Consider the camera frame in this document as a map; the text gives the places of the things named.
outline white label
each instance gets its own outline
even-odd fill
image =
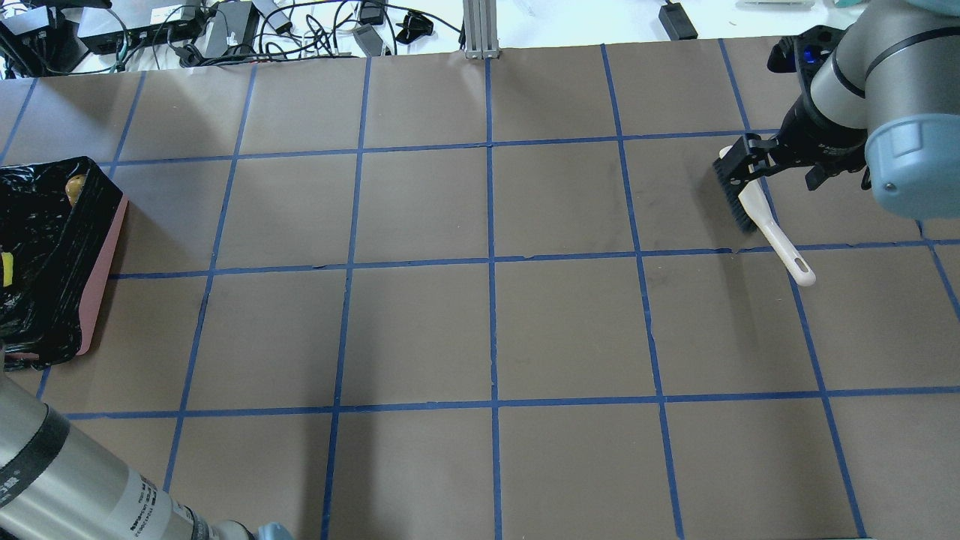
[[[170,496],[128,467],[127,487],[107,516],[107,530],[124,540],[159,540],[173,511]]]
[[[182,4],[174,4],[163,8],[153,8],[150,10],[150,24],[163,24],[163,21],[180,20],[183,18]]]

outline blue joint cap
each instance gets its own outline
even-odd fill
[[[943,15],[960,17],[960,0],[906,0],[910,4]]]
[[[911,219],[960,218],[960,115],[914,114],[867,138],[874,198]]]
[[[294,540],[290,531],[279,523],[268,523],[256,532],[256,540]]]

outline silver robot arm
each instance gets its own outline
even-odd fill
[[[776,135],[746,134],[714,163],[732,205],[787,168],[812,167],[813,190],[869,165],[863,187],[885,209],[960,217],[960,0],[873,0],[846,33],[785,38],[768,67],[803,91]]]

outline black power adapter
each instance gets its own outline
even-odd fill
[[[666,5],[660,6],[660,23],[671,41],[697,38],[697,29],[693,28],[690,17],[686,16],[686,11],[679,2],[674,4],[666,0]]]

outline metal frame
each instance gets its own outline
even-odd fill
[[[464,0],[464,53],[468,59],[498,58],[496,0]]]

